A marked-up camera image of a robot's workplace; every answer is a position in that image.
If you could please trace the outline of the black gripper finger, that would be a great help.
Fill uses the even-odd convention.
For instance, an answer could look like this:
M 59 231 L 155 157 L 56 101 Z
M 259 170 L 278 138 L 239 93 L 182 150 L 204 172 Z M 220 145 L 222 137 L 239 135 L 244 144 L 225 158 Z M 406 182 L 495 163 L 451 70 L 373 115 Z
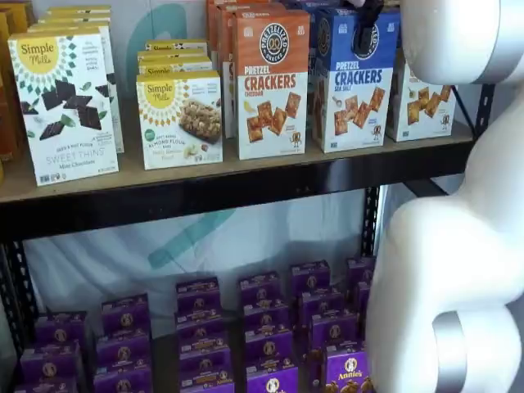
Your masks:
M 384 7 L 383 0 L 365 0 L 362 7 L 356 7 L 358 22 L 353 38 L 354 50 L 368 50 L 371 47 L 373 26 Z

